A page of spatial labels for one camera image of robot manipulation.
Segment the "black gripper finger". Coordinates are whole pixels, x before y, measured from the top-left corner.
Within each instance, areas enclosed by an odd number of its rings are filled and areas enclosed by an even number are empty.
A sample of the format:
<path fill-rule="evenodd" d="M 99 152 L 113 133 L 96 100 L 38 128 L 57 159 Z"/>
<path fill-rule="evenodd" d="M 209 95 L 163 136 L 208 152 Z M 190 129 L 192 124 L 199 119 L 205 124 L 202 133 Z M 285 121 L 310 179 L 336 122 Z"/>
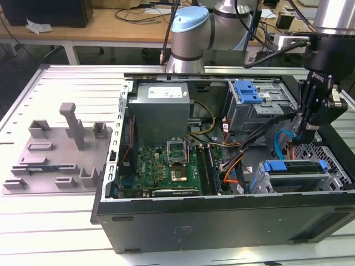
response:
<path fill-rule="evenodd" d="M 316 132 L 316 125 L 312 122 L 314 113 L 298 114 L 296 119 L 296 135 L 294 143 L 310 143 Z"/>

